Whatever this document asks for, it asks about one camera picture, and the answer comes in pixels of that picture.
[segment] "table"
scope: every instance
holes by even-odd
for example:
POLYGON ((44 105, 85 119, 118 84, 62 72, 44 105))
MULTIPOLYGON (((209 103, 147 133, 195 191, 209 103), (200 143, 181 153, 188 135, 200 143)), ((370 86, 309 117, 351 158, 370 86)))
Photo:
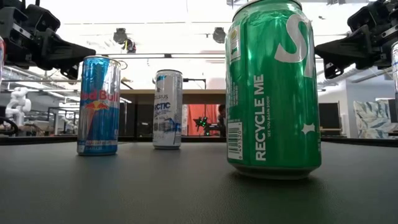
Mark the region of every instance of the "table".
POLYGON ((398 149, 322 143, 308 180, 242 177, 225 143, 0 147, 0 223, 398 223, 398 149))

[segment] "can rim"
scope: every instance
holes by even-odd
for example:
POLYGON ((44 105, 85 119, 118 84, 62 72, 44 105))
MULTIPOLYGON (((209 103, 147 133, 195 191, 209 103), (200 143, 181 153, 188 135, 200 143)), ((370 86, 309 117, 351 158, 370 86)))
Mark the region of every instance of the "can rim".
MULTIPOLYGON (((232 18, 232 21, 235 20, 236 15, 238 15, 238 13, 239 13, 242 9, 244 9, 245 7, 248 7, 249 5, 251 5, 251 4, 253 4, 253 3, 259 2, 259 1, 262 1, 262 0, 253 0, 253 1, 249 1, 249 2, 245 3, 244 5, 242 5, 238 10, 236 10, 236 12, 235 12, 235 14, 234 14, 234 17, 232 18)), ((300 6, 300 9, 303 10, 303 7, 302 7, 301 3, 299 3, 298 0, 288 0, 288 1, 292 1, 292 2, 294 2, 294 3, 296 3, 296 4, 298 4, 298 6, 300 6)))
POLYGON ((159 72, 164 72, 164 71, 178 72, 179 74, 182 75, 182 72, 174 70, 174 69, 161 69, 161 70, 157 71, 156 74, 158 74, 159 72))
POLYGON ((90 56, 85 57, 83 60, 86 60, 87 58, 106 58, 106 59, 110 59, 110 60, 112 60, 112 61, 117 62, 120 66, 122 65, 122 64, 121 64, 119 61, 117 61, 116 59, 111 58, 111 57, 105 57, 105 56, 102 56, 102 55, 90 55, 90 56))

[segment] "energy drink can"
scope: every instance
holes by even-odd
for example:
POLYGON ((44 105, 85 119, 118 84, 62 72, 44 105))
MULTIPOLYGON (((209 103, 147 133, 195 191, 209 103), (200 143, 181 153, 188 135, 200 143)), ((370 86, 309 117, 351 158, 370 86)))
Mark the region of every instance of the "energy drink can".
POLYGON ((156 73, 154 103, 155 149, 178 149, 181 145, 182 74, 175 70, 156 73))
POLYGON ((5 59, 6 59, 6 43, 0 37, 0 84, 1 84, 1 77, 2 77, 2 68, 4 66, 5 59))
POLYGON ((398 111, 398 42, 391 46, 391 66, 396 91, 396 110, 398 111))
POLYGON ((115 154, 118 150, 120 63, 102 56, 83 61, 77 153, 115 154))
POLYGON ((262 0, 238 9, 226 69, 228 162, 267 179, 301 179, 319 167, 313 31, 301 5, 262 0))

